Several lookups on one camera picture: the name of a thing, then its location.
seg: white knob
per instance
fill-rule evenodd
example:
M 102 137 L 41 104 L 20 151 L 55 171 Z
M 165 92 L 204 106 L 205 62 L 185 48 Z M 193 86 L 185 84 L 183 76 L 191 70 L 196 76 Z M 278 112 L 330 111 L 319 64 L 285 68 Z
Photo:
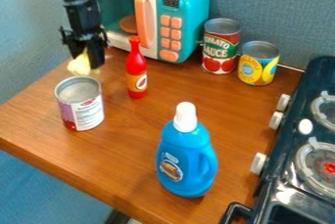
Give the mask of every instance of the white knob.
M 282 94 L 277 103 L 277 110 L 284 112 L 287 108 L 287 105 L 291 99 L 291 96 Z
M 298 131 L 301 134 L 309 135 L 312 132 L 312 123 L 309 119 L 304 118 L 299 122 Z
M 268 126 L 273 130 L 277 130 L 281 120 L 283 119 L 284 113 L 282 112 L 274 112 Z
M 252 165 L 250 167 L 250 171 L 252 173 L 260 175 L 263 170 L 265 161 L 266 161 L 266 155 L 261 154 L 261 153 L 256 153 L 254 160 L 252 162 Z

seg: oven door handle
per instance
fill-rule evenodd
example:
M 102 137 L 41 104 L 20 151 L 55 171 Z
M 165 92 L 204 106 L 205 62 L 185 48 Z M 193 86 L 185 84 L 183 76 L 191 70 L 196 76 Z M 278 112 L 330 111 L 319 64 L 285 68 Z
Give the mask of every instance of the oven door handle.
M 252 215 L 253 210 L 251 208 L 239 202 L 232 202 L 223 214 L 220 224 L 230 224 L 237 216 L 242 216 L 245 219 L 250 219 Z
M 141 46 L 150 48 L 155 36 L 155 20 L 149 0 L 135 0 L 135 17 Z

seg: black stove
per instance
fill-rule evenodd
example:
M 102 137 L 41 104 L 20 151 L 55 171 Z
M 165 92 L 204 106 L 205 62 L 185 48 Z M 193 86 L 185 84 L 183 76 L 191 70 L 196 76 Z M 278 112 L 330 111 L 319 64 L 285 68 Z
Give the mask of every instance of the black stove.
M 277 110 L 271 154 L 256 154 L 251 168 L 260 175 L 255 205 L 231 203 L 221 223 L 241 215 L 253 224 L 335 224 L 335 58 L 311 61 Z

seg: white bottle cap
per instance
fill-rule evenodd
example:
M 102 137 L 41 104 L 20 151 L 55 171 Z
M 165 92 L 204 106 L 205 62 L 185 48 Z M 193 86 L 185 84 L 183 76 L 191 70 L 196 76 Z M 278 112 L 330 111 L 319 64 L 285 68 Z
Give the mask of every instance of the white bottle cap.
M 179 132 L 187 133 L 197 127 L 196 108 L 192 103 L 183 102 L 176 107 L 173 126 Z

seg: tin can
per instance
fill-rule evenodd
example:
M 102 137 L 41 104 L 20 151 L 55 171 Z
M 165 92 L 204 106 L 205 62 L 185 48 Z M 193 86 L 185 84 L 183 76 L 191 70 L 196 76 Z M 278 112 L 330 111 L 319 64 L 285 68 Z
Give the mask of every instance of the tin can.
M 212 19 L 205 23 L 202 67 L 223 74 L 235 68 L 236 52 L 241 38 L 241 26 L 231 19 Z
M 104 120 L 104 108 L 99 81 L 88 76 L 74 76 L 61 81 L 55 96 L 65 126 L 83 131 Z
M 279 50 L 271 43 L 247 42 L 242 46 L 238 77 L 250 85 L 267 85 L 273 80 L 278 61 Z

